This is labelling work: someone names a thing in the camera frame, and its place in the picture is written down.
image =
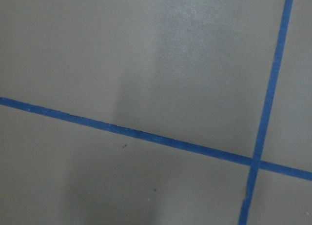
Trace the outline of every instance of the concrete floor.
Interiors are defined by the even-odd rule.
[[[262,159],[312,171],[312,0]],[[252,157],[284,0],[0,0],[0,96]],[[249,167],[0,106],[0,224],[236,225]],[[259,171],[249,225],[312,224]]]

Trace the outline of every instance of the vertical blue line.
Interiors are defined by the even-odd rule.
[[[264,141],[265,141],[266,134],[267,134],[279,68],[282,62],[292,4],[293,4],[293,0],[285,0],[282,20],[281,20],[281,24],[279,28],[277,44],[276,44],[276,49],[275,49],[275,54],[274,54],[274,60],[273,60],[270,79],[269,79],[269,84],[268,84],[267,93],[266,93],[265,100],[264,100],[260,125],[258,129],[258,135],[257,135],[256,143],[255,143],[254,152],[253,152],[253,159],[251,162],[248,180],[247,180],[246,198],[243,201],[243,204],[241,207],[238,225],[245,225],[248,219],[248,213],[249,213],[249,209],[250,209],[250,205],[251,205],[251,201],[252,201],[252,197],[254,193],[254,186],[255,186],[255,182],[257,179],[257,175],[258,175],[258,170],[259,170],[260,163],[261,163],[261,155],[263,151]]]

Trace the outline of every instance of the blue tape strip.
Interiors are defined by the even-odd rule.
[[[64,120],[64,121],[71,122],[71,123],[85,125],[85,126],[89,126],[89,127],[100,129],[100,130],[110,131],[110,132],[130,136],[130,137],[134,137],[134,138],[138,138],[138,139],[142,139],[142,140],[146,140],[146,141],[150,141],[154,143],[159,143],[162,145],[166,145],[166,146],[170,146],[170,147],[174,147],[178,149],[183,149],[186,151],[203,154],[203,155],[207,155],[210,157],[215,157],[215,158],[219,158],[219,159],[223,159],[223,160],[227,160],[230,162],[235,162],[235,163],[239,163],[239,164],[243,164],[247,166],[250,166],[252,162],[251,158],[236,155],[233,153],[228,153],[228,152],[220,151],[220,150],[213,149],[213,148],[203,147],[203,146],[199,146],[199,145],[192,144],[192,143],[186,143],[183,141],[177,141],[177,140],[170,139],[167,137],[150,134],[150,133],[143,132],[143,131],[137,131],[137,130],[133,130],[133,129],[129,129],[126,127],[121,127],[121,126],[117,126],[113,124],[103,123],[103,122],[99,122],[99,121],[88,119],[88,118],[77,117],[77,116],[67,114],[61,111],[56,111],[53,109],[48,109],[48,108],[44,108],[44,107],[37,106],[37,105],[27,104],[27,103],[15,101],[15,100],[8,99],[8,98],[0,98],[0,104],[11,107],[11,108],[24,110],[24,111],[28,111],[31,113],[40,114],[40,115]],[[264,162],[264,161],[260,162],[260,168],[267,170],[267,171],[272,171],[272,172],[312,181],[312,172],[298,170],[298,169],[290,168],[287,166],[282,166],[282,165],[273,164],[273,163]]]
[[[0,104],[8,106],[8,107],[16,108],[16,109],[25,110],[31,113],[45,115],[51,118],[61,119],[64,121],[93,127],[93,128],[100,129],[100,130],[105,130],[105,131],[121,134],[124,136],[130,136],[130,137],[134,137],[137,139],[141,139],[141,140],[145,140],[145,141],[149,141],[153,143],[170,146],[173,148],[178,148],[178,149],[182,149],[182,150],[186,150],[186,151],[190,151],[194,153],[207,155],[207,156],[214,157],[214,158],[227,160],[227,161],[234,162],[234,163],[250,165],[250,162],[251,162],[251,158],[237,155],[234,153],[229,153],[229,152],[225,152],[225,151],[221,151],[221,150],[217,150],[217,149],[213,149],[209,147],[204,147],[204,146],[200,146],[200,145],[193,144],[193,143],[178,141],[178,140],[174,140],[171,138],[147,133],[144,131],[133,130],[130,128],[117,126],[117,125],[109,124],[109,123],[104,123],[104,122],[100,122],[100,121],[96,121],[96,120],[92,120],[88,118],[78,117],[78,116],[67,114],[61,111],[56,111],[56,110],[44,108],[41,106],[27,104],[27,103],[15,101],[15,100],[8,99],[8,98],[0,98]]]
[[[279,68],[281,66],[283,51],[286,41],[286,34],[288,29],[288,23],[290,19],[291,9],[292,9],[293,0],[285,0],[284,10],[282,15],[282,20],[279,28],[277,45],[274,54],[274,60],[272,64],[269,84],[267,88],[266,97],[264,100],[263,110],[261,121],[259,125],[258,135],[255,143],[255,148],[253,152],[253,159],[250,166],[250,171],[247,180],[247,194],[246,198],[243,201],[240,216],[238,220],[239,225],[245,225],[248,219],[248,213],[251,205],[251,201],[254,193],[254,186],[257,179],[257,174],[259,171],[260,163],[261,163],[261,155],[263,151],[264,141],[267,134]]]

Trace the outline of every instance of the gray surface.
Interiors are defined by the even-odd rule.
[[[237,223],[246,166],[4,106],[0,128],[1,224]]]
[[[259,171],[249,225],[311,225],[312,182]]]
[[[312,0],[294,0],[263,158],[312,171]]]
[[[0,0],[0,95],[245,156],[284,0]]]

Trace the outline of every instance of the floor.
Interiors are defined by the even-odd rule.
[[[312,224],[311,2],[0,0],[1,224]]]

